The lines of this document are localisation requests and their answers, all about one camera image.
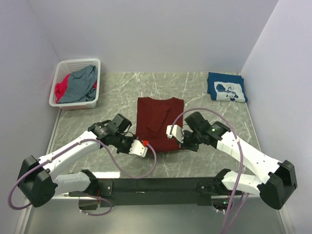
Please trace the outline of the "dark red t shirt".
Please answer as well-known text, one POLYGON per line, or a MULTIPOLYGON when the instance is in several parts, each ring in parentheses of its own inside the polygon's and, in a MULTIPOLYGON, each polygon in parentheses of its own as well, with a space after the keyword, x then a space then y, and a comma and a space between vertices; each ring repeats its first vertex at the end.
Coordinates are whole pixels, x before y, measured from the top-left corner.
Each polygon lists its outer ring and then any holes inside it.
POLYGON ((179 144, 168 139, 167 126, 172 125, 184 111, 184 100, 172 97, 158 100, 139 97, 137 100, 136 136, 140 141, 148 141, 157 153, 177 151, 179 144))

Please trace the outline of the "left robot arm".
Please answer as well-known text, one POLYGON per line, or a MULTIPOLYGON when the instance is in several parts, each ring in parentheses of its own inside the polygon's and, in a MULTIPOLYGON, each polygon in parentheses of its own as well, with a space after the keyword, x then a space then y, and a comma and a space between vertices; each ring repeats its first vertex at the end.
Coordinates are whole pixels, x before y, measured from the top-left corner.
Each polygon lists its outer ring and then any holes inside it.
POLYGON ((83 193, 98 195, 99 178, 88 169, 69 171, 83 157, 113 146, 117 153, 145 156, 146 148, 137 136, 127 136, 132 123, 121 114, 112 120, 96 122, 65 146, 47 155, 29 156, 22 162, 17 187, 34 207, 40 207, 55 195, 83 193))

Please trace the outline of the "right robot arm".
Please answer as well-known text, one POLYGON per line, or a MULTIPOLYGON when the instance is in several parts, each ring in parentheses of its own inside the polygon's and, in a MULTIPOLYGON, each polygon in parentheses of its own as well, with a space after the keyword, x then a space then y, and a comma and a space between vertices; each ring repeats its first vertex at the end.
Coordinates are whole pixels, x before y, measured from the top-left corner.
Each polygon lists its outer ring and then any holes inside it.
POLYGON ((236 188, 243 193, 258 195, 271 208, 280 210, 297 188, 294 165, 271 158, 244 140, 234 136, 228 125, 216 121, 210 124, 200 112, 185 118, 189 131, 175 126, 173 136, 182 149, 196 152, 200 144, 212 146, 248 168, 253 175, 223 169, 215 176, 222 188, 236 188))

